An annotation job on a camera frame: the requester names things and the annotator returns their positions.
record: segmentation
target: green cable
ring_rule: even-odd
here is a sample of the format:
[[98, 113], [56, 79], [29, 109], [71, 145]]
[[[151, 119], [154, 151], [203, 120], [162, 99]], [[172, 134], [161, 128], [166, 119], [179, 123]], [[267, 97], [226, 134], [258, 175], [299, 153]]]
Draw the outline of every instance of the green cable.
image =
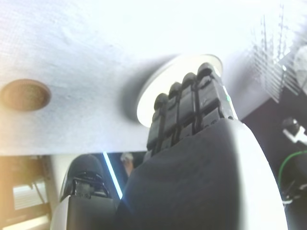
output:
[[291, 158], [293, 158], [293, 157], [295, 157], [295, 156], [297, 156], [297, 155], [300, 155], [300, 154], [302, 154], [302, 153], [307, 153], [307, 150], [292, 153], [292, 154], [290, 154], [290, 155], [283, 161], [283, 163], [281, 164], [281, 166], [280, 166], [280, 168], [279, 168], [279, 171], [278, 171], [278, 183], [277, 183], [277, 184], [278, 184], [278, 187], [280, 187], [280, 183], [281, 183], [281, 181], [282, 181], [282, 173], [283, 173], [283, 168], [284, 168], [284, 166], [287, 164], [287, 162], [288, 162]]

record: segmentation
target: blue light strip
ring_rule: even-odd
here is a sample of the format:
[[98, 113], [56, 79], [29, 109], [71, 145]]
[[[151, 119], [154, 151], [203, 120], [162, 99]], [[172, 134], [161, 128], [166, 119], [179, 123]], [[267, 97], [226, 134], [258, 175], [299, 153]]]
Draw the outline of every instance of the blue light strip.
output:
[[120, 189], [120, 186], [119, 186], [119, 184], [118, 184], [117, 178], [116, 178], [116, 176], [115, 176], [114, 170], [113, 170], [113, 168], [112, 168], [110, 159], [109, 159], [109, 157], [108, 157], [108, 155], [107, 155], [106, 152], [103, 152], [103, 156], [104, 156], [104, 158], [105, 158], [105, 160], [106, 160], [106, 165], [107, 165], [107, 167], [108, 167], [108, 169], [109, 169], [109, 172], [110, 172], [110, 174], [111, 174], [111, 177], [112, 177], [113, 183], [114, 183], [114, 185], [115, 185], [117, 194], [118, 194], [119, 198], [121, 199], [121, 198], [123, 197], [123, 193], [121, 192], [121, 189]]

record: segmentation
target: metal wire basket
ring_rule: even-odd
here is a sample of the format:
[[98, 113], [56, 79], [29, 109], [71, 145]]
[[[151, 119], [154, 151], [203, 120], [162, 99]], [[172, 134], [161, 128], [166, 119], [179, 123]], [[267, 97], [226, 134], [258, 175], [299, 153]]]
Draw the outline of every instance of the metal wire basket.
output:
[[307, 1], [281, 0], [252, 29], [256, 79], [280, 102], [284, 89], [307, 94]]

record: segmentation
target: robotic hand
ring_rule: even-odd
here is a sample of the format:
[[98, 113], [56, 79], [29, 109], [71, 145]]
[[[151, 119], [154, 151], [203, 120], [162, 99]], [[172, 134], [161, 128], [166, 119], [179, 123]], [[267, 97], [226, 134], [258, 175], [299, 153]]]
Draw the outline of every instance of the robotic hand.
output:
[[270, 166], [210, 64], [160, 94], [154, 108], [147, 160], [119, 205], [101, 169], [69, 169], [51, 229], [287, 229]]

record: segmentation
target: brown round object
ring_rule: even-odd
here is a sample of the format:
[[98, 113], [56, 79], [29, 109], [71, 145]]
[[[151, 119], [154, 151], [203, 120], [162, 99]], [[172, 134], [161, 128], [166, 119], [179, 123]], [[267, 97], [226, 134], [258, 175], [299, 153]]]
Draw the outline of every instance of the brown round object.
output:
[[3, 103], [19, 111], [33, 111], [45, 107], [51, 98], [46, 85], [36, 80], [20, 79], [7, 84], [1, 92]]

